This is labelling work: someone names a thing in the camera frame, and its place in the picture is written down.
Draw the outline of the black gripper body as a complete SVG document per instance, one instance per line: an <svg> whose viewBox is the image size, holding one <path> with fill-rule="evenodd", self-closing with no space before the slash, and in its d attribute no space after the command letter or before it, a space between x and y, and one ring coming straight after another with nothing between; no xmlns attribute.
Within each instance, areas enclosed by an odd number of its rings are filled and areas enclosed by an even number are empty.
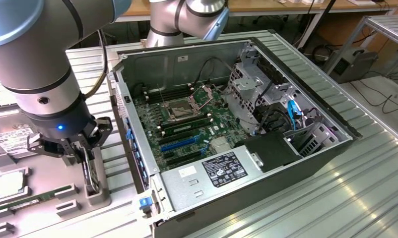
<svg viewBox="0 0 398 238"><path fill-rule="evenodd" d="M90 119L95 119L88 109L71 109L68 112L51 117L34 116L32 122L46 137L55 139L66 150L70 163L84 160L86 126Z"/></svg>

